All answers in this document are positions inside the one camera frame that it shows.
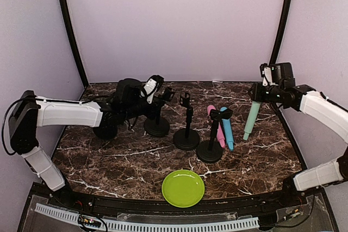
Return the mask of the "black stand of teal microphone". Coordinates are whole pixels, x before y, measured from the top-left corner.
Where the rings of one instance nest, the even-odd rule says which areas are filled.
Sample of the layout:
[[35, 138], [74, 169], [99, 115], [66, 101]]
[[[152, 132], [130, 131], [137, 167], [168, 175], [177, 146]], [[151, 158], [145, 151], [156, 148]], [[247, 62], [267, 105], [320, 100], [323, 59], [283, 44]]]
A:
[[[161, 99], [165, 102], [170, 102], [174, 97], [175, 92], [171, 87], [166, 87], [164, 92], [154, 97], [153, 101], [155, 99]], [[146, 133], [148, 133], [150, 136], [153, 137], [164, 137], [169, 133], [170, 130], [170, 124], [168, 120], [166, 120], [164, 117], [161, 116], [157, 117], [155, 120], [146, 119], [144, 121], [144, 130]]]

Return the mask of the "teal toy microphone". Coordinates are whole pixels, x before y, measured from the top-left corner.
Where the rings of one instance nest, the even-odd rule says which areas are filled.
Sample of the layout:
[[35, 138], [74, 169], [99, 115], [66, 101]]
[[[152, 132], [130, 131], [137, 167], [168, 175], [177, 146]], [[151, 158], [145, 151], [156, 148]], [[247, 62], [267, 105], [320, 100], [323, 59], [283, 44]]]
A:
[[243, 136], [243, 140], [248, 140], [249, 135], [252, 133], [254, 124], [256, 122], [257, 116], [258, 116], [258, 112], [261, 106], [261, 102], [256, 102], [253, 101], [250, 111], [248, 113], [248, 118], [245, 124], [245, 128], [244, 128], [244, 136]]

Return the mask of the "black stand of pink microphone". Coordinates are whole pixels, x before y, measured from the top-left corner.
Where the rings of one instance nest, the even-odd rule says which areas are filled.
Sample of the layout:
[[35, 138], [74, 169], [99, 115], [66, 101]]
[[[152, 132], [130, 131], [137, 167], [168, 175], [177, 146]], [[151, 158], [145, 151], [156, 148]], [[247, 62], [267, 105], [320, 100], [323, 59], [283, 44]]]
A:
[[186, 108], [186, 126], [175, 132], [173, 136], [174, 145], [183, 151], [194, 150], [200, 143], [200, 136], [197, 131], [191, 129], [193, 107], [190, 104], [190, 93], [185, 92], [180, 96], [179, 104]]

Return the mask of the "blue toy microphone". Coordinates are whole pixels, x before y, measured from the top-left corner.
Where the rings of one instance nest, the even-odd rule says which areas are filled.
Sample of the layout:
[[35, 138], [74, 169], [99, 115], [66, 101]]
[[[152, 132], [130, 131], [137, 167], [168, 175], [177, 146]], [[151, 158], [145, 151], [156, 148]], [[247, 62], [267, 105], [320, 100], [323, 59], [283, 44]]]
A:
[[228, 149], [230, 151], [234, 151], [235, 142], [234, 142], [234, 137], [233, 137], [231, 120], [223, 118], [222, 125], [223, 125], [223, 132], [225, 135], [226, 145], [228, 146]]

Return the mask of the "black stand of orange microphone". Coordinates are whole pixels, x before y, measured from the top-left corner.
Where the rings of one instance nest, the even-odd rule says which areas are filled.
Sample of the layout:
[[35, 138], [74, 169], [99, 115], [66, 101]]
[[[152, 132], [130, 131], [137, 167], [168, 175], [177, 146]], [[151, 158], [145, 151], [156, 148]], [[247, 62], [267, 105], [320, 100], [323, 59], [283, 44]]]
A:
[[117, 127], [95, 127], [94, 134], [101, 140], [112, 140], [117, 137]]

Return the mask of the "pink toy microphone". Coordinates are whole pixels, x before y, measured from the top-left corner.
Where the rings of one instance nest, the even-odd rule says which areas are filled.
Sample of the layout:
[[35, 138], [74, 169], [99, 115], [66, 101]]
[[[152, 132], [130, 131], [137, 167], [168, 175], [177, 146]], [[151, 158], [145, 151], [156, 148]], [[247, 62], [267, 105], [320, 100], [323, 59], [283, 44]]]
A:
[[[210, 111], [211, 110], [215, 110], [215, 106], [213, 105], [209, 105], [207, 107], [207, 112], [208, 112], [208, 115], [210, 115]], [[225, 148], [226, 147], [226, 141], [225, 141], [225, 136], [223, 134], [223, 131], [222, 131], [222, 128], [221, 128], [221, 124], [218, 123], [218, 128], [217, 128], [217, 133], [216, 133], [216, 138], [217, 138], [217, 141], [219, 142], [220, 146], [222, 148]]]

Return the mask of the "black stand of blue microphone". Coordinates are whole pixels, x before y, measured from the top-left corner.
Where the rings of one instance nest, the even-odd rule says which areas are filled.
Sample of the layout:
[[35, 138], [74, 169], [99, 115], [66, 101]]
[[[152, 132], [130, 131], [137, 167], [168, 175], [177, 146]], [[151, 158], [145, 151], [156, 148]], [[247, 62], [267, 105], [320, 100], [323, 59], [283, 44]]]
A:
[[233, 111], [226, 109], [225, 111], [211, 110], [210, 119], [212, 121], [210, 139], [201, 142], [196, 148], [196, 155], [199, 160], [207, 164], [213, 164], [218, 162], [223, 156], [223, 148], [218, 141], [215, 141], [216, 133], [218, 129], [218, 123], [224, 118], [229, 119], [232, 116]]

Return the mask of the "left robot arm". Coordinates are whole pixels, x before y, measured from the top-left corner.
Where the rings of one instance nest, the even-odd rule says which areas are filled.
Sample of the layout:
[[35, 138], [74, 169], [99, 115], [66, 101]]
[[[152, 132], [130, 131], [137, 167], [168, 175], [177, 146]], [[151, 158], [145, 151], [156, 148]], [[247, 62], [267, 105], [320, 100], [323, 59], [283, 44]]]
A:
[[65, 208], [77, 203], [76, 195], [67, 186], [61, 171], [40, 146], [36, 138], [38, 127], [86, 126], [102, 140], [117, 136], [117, 128], [141, 115], [154, 118], [163, 101], [155, 96], [164, 80], [151, 76], [146, 83], [126, 78], [118, 82], [110, 95], [97, 96], [87, 101], [67, 101], [35, 95], [27, 90], [7, 109], [3, 126], [8, 126], [11, 151], [18, 154], [35, 171], [48, 188], [55, 192], [56, 200]]

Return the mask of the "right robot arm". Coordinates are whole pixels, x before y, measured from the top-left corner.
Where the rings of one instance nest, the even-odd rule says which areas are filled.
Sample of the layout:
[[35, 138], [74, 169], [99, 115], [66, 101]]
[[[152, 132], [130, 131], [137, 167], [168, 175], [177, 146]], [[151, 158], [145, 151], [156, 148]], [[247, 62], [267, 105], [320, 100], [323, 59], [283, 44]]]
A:
[[[244, 140], [251, 134], [260, 105], [278, 103], [285, 109], [292, 108], [310, 116], [334, 131], [344, 142], [347, 141], [347, 110], [328, 99], [322, 92], [303, 84], [297, 85], [289, 62], [261, 64], [261, 82], [249, 89], [252, 100], [250, 112], [244, 128]], [[300, 191], [314, 187], [339, 184], [347, 181], [347, 153], [287, 178], [285, 188], [278, 194], [277, 201], [289, 207], [299, 197]]]

